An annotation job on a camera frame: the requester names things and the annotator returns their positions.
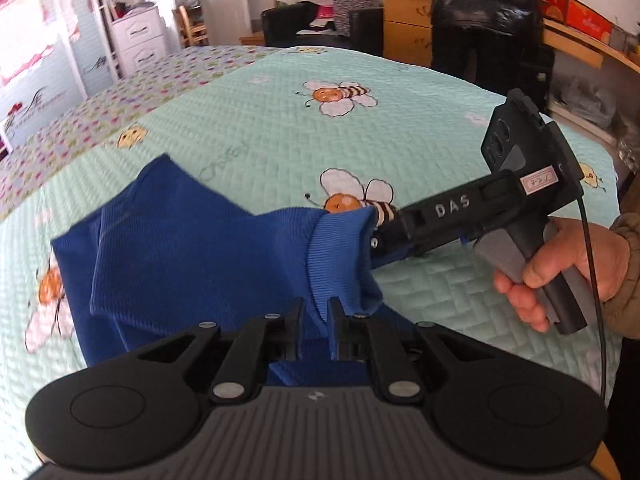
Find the mint quilted bee bedspread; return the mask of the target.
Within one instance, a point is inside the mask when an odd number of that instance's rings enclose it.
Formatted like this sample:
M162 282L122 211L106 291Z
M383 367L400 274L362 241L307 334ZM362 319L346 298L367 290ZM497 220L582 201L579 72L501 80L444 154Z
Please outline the mint quilted bee bedspread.
M37 465L36 390L84 365L75 338L24 345L49 243L168 154L253 212L312 206L329 167L379 178L402 206L481 177L495 94L341 49L190 49L55 119L1 164L1 474Z

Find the wooden chair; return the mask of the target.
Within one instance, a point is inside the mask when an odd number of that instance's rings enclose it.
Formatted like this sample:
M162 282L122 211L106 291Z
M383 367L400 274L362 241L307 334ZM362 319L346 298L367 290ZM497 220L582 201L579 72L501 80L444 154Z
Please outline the wooden chair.
M203 22L192 22L185 6L172 10L178 27L181 47L204 47L208 45L207 29Z

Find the white drawer cabinet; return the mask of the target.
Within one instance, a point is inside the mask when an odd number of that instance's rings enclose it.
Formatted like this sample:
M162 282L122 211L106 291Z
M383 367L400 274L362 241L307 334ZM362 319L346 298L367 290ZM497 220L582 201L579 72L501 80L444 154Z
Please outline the white drawer cabinet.
M112 39L122 76L129 77L167 55L164 24L157 6L127 13L111 24Z

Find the black puffer jacket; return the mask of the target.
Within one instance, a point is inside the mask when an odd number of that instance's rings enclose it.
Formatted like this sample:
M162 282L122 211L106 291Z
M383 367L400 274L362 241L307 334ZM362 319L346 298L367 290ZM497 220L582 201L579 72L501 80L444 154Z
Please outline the black puffer jacket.
M542 41L538 0L432 0L431 68L547 107L554 52Z

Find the blue knit sweater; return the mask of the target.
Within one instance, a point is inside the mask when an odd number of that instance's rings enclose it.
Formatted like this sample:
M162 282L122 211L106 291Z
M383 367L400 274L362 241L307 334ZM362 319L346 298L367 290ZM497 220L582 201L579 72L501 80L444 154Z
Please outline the blue knit sweater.
M291 207L251 214L160 156L109 202L57 237L82 355L100 364L201 322L227 333L304 303L297 362L270 366L273 386L350 386L358 363L331 358L329 302L398 330L370 256L374 213Z

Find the sliding door wardrobe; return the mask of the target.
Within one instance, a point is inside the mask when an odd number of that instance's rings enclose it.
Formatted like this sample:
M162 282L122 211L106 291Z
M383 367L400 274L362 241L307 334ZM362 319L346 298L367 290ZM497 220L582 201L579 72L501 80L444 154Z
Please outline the sliding door wardrobe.
M111 24L158 0L1 0L1 153L122 76Z

